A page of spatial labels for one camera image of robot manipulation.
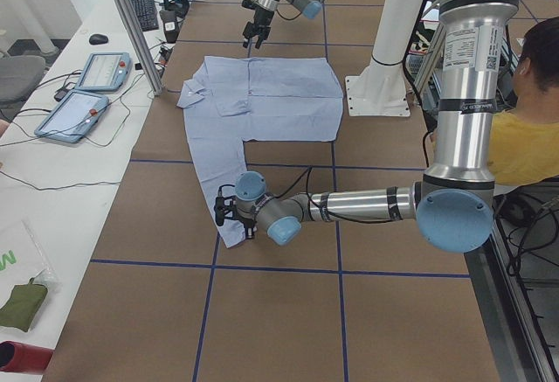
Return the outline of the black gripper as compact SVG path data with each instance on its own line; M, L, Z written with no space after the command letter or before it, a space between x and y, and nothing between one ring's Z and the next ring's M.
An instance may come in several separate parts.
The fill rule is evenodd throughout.
M214 212L215 223L217 226L223 226L228 220L239 221L243 224L245 230L245 239L252 240L254 238L256 222L251 217L245 217L240 214L237 208L237 199L235 195L225 197L223 195L224 187L233 187L233 184L222 184L218 187L217 196L215 198Z
M248 22L243 31L243 47L247 48L251 39L256 37L258 40L255 48L260 49L263 42L268 39L271 30L272 12L260 6L255 0L243 0L241 6L254 11L253 21Z

